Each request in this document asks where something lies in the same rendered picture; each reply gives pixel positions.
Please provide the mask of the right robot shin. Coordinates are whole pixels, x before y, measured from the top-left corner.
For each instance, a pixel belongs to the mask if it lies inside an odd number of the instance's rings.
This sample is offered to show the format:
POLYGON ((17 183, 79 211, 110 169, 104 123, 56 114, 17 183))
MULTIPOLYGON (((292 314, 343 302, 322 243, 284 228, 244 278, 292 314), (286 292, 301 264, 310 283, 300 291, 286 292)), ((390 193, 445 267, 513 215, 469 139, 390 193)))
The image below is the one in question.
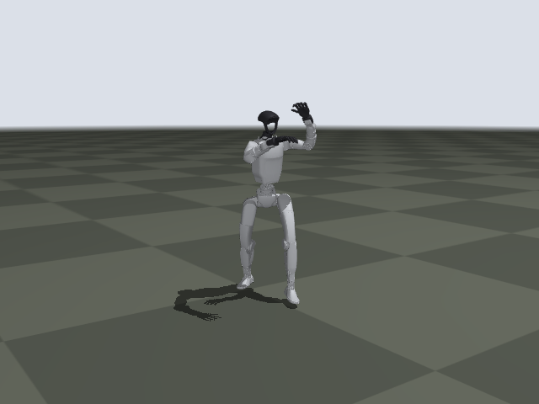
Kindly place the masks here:
POLYGON ((246 252, 246 249, 241 247, 240 251, 240 258, 241 258, 241 264, 243 266, 243 273, 244 277, 247 277, 250 279, 251 277, 251 265, 253 262, 253 252, 246 252))

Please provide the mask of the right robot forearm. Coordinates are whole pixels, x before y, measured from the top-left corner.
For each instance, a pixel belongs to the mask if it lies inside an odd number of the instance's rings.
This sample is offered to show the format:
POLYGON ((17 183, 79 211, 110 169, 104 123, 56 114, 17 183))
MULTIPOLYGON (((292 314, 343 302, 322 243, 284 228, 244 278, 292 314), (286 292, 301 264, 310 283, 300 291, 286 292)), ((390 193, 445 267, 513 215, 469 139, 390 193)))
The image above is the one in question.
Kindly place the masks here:
MULTIPOLYGON (((270 140, 272 138, 268 138, 267 140, 270 140)), ((266 141, 267 141, 266 140, 266 141)), ((246 157, 248 154, 252 154, 253 157, 255 158, 258 158, 260 157, 262 154, 266 153, 268 150, 270 150, 271 148, 274 148, 275 146, 274 145, 271 145, 271 146, 267 146, 266 144, 266 141, 259 144, 258 146, 252 148, 251 150, 249 151, 246 151, 244 153, 244 157, 246 157)))

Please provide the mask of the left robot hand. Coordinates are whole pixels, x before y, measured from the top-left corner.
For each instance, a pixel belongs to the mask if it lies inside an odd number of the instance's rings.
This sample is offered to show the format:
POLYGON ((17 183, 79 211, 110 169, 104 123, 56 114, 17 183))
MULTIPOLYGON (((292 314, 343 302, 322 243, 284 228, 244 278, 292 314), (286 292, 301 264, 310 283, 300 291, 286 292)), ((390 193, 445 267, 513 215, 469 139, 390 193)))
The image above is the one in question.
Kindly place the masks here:
POLYGON ((309 108, 307 107, 306 102, 305 103, 301 102, 301 103, 293 104, 292 107, 294 107, 294 106, 297 108, 297 110, 292 109, 291 111, 298 113, 302 117, 303 122, 304 122, 304 120, 310 120, 313 123, 313 119, 312 119, 312 116, 309 114, 309 108))

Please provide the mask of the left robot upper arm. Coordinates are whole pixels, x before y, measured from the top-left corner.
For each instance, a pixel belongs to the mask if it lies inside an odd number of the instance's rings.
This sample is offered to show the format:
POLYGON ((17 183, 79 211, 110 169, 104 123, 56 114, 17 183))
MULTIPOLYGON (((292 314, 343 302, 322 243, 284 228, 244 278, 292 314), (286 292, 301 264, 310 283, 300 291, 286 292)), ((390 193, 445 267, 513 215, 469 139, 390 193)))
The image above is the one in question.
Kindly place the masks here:
POLYGON ((295 142, 293 143, 292 141, 291 143, 289 141, 284 141, 283 143, 284 143, 284 151, 287 151, 290 149, 310 151, 315 146, 315 141, 308 141, 308 140, 305 140, 305 141, 298 140, 298 144, 295 142))

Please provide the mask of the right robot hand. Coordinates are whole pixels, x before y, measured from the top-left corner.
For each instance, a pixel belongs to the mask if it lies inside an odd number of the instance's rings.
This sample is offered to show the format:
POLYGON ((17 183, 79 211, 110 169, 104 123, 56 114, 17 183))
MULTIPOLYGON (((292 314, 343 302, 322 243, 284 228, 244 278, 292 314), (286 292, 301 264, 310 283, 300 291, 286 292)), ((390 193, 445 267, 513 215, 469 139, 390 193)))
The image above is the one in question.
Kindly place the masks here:
POLYGON ((267 146, 271 146, 271 145, 278 146, 280 142, 284 142, 284 141, 289 141, 290 143, 292 141, 293 143, 295 142, 295 143, 298 144, 297 138, 295 138, 293 136, 273 137, 272 139, 267 140, 266 144, 267 144, 267 146))

